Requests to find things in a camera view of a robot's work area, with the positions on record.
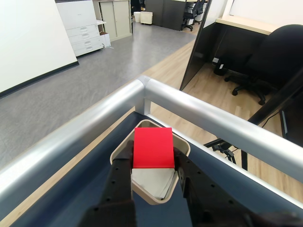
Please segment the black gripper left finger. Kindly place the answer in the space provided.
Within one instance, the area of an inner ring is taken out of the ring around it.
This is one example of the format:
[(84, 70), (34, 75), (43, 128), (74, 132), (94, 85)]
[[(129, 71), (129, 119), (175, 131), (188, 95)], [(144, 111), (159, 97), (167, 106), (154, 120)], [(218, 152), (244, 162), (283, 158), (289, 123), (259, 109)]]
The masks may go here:
[(113, 159), (101, 199), (89, 208), (81, 227), (135, 227), (136, 211), (132, 195), (131, 172), (134, 142), (127, 142)]

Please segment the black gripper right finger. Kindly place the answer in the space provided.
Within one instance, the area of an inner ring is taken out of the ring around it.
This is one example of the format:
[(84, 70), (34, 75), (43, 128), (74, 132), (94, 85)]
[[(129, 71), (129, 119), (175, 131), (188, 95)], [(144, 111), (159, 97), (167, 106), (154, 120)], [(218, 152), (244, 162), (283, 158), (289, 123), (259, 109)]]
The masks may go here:
[(252, 227), (251, 212), (174, 148), (175, 170), (194, 227)]

